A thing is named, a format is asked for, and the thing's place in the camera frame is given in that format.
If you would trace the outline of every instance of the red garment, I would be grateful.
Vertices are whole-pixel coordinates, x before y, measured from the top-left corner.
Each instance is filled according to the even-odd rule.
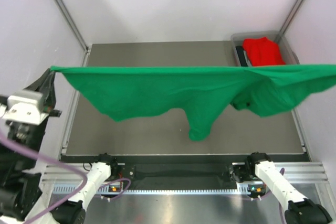
[[[252,66],[285,65],[278,44],[267,39],[245,39],[243,48]]]

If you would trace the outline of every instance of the white wall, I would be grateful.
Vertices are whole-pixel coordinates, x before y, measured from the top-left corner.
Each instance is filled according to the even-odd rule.
[[[26,87],[51,65],[81,64],[84,51],[53,0],[0,0],[0,6],[1,94]],[[57,108],[64,113],[48,122],[41,150],[51,156],[58,154],[74,90],[61,75],[55,85]]]
[[[336,2],[306,0],[286,37],[303,64],[336,64]],[[336,87],[309,97],[299,115],[312,157],[322,161],[336,195]]]
[[[91,43],[230,40],[280,29],[295,0],[64,0]]]

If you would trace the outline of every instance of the stretched green garment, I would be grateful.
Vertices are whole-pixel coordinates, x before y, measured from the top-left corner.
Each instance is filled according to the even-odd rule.
[[[209,135],[229,104],[269,116],[336,84],[336,65],[51,69],[115,121],[183,109],[194,141]]]

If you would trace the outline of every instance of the green cloth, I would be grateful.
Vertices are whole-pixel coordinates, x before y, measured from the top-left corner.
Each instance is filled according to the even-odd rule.
[[[194,141],[209,135],[229,104],[269,116],[336,84],[336,65],[51,69],[115,121],[183,109]]]

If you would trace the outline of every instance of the storage box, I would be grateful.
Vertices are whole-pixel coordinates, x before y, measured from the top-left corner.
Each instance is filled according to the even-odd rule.
[[[238,53],[236,50],[236,46],[242,46],[243,41],[245,39],[260,39],[263,37],[266,37],[269,40],[274,41],[279,45],[282,59],[286,64],[288,65],[299,64],[299,60],[296,57],[295,53],[290,48],[285,36],[281,36],[278,31],[261,31],[261,32],[255,32],[255,33],[233,34],[231,36],[231,42],[232,42],[232,46],[233,46],[233,50],[235,54],[235,61],[236,61],[237,66],[240,66],[240,62],[239,62],[239,57],[238,57]]]

